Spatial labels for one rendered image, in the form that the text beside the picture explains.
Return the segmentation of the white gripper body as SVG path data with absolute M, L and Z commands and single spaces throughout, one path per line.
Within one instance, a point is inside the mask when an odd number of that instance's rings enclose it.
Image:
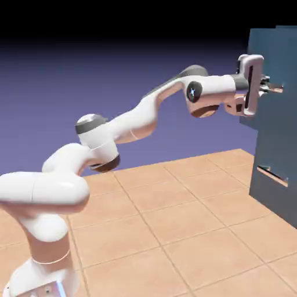
M 243 113 L 254 116 L 258 106 L 264 57 L 243 54 L 237 61 L 237 90 L 246 91 Z

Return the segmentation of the blue drawer front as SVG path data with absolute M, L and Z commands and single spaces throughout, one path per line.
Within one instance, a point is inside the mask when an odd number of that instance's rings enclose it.
M 256 115 L 240 123 L 258 132 L 297 138 L 297 27 L 253 28 L 248 53 L 264 56 L 264 74 L 283 92 L 261 96 Z
M 258 172 L 259 165 L 288 178 L 288 187 Z M 274 128 L 258 132 L 249 194 L 297 229 L 297 132 Z

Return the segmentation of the blue painted cabinet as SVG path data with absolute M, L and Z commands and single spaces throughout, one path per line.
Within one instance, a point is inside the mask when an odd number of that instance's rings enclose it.
M 264 75 L 283 88 L 240 119 L 258 132 L 249 193 L 297 229 L 297 26 L 252 29 L 248 53 L 264 56 Z

